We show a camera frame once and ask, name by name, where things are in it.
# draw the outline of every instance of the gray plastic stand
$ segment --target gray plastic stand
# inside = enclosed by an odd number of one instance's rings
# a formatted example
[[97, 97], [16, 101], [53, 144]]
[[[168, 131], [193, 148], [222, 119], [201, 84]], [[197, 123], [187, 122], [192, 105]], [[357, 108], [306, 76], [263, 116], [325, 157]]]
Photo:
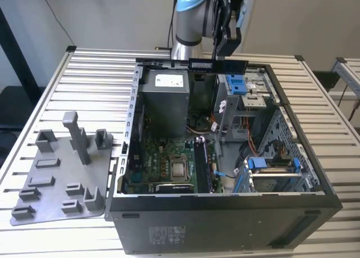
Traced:
[[113, 136], [105, 129], [86, 136], [78, 114], [66, 112], [62, 121], [71, 137], [56, 138], [41, 130], [38, 152], [11, 225], [100, 216], [104, 213]]

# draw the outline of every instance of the blue latch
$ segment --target blue latch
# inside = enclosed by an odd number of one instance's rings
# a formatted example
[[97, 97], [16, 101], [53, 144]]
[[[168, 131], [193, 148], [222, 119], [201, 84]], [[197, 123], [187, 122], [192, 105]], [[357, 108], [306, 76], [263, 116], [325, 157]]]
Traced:
[[250, 168], [249, 166], [250, 169], [264, 169], [268, 167], [266, 160], [264, 158], [252, 157], [249, 160], [253, 162], [253, 168]]
[[237, 193], [237, 191], [239, 190], [239, 187], [240, 187], [240, 183], [242, 182], [242, 175], [240, 175], [237, 183], [236, 183], [236, 186], [235, 186], [235, 189], [234, 189], [234, 192]]
[[226, 79], [231, 88], [231, 93], [235, 95], [246, 95], [248, 88], [246, 87], [244, 77], [242, 75], [226, 75]]
[[252, 159], [248, 159], [247, 160], [247, 165], [249, 166], [249, 169], [253, 169], [254, 168], [254, 162]]
[[298, 158], [294, 158], [293, 159], [293, 162], [294, 162], [294, 165], [295, 165], [295, 173], [299, 173], [300, 172], [300, 169], [302, 167], [300, 161]]

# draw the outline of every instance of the blue plastic clip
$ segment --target blue plastic clip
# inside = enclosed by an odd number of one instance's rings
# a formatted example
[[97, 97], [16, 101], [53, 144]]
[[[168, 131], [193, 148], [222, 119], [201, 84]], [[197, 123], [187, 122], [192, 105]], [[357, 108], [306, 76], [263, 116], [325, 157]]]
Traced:
[[253, 169], [254, 168], [254, 161], [252, 159], [248, 159], [247, 160], [247, 165], [249, 167], [249, 169]]
[[252, 157], [250, 159], [253, 161], [255, 169], [264, 169], [268, 167], [266, 160], [264, 158]]
[[218, 175], [218, 176], [226, 176], [225, 173], [219, 172], [219, 171], [214, 171], [214, 174], [215, 174], [215, 175]]
[[295, 165], [295, 173], [299, 173], [300, 169], [302, 168], [302, 165], [298, 158], [293, 159], [294, 165]]
[[242, 75], [226, 75], [226, 79], [231, 88], [231, 93], [234, 95], [246, 95], [248, 88], [245, 85], [244, 77]]

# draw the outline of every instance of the metal slatted table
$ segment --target metal slatted table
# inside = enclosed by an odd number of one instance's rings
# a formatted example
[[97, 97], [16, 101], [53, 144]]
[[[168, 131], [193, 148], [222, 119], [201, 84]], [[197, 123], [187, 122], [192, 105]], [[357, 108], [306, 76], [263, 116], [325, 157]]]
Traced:
[[[37, 151], [34, 141], [38, 131], [53, 129], [58, 137], [68, 135], [61, 123], [64, 111], [77, 110], [79, 126], [85, 127], [87, 133], [106, 128], [114, 135], [110, 170], [113, 168], [121, 148], [136, 57], [165, 58], [169, 54], [77, 49], [64, 55], [0, 170], [0, 254], [11, 257], [125, 256], [113, 223], [105, 222], [103, 216], [19, 227], [12, 227], [9, 219]], [[245, 54], [231, 59], [271, 64], [344, 209], [293, 252], [171, 256], [360, 257], [360, 137], [305, 62], [293, 56]]]
[[332, 71], [344, 79], [349, 88], [360, 98], [360, 59], [336, 58]]

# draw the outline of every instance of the green circuit board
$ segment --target green circuit board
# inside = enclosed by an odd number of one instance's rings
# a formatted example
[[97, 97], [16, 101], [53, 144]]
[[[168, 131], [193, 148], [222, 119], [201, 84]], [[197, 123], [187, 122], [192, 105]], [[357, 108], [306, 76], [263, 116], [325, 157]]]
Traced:
[[[130, 172], [129, 193], [154, 193], [157, 184], [192, 184], [197, 193], [197, 179], [194, 160], [194, 142], [185, 140], [148, 139], [142, 154], [142, 171]], [[213, 143], [208, 144], [208, 160], [216, 165]], [[173, 180], [171, 163], [182, 162], [186, 166], [186, 175], [182, 180]]]

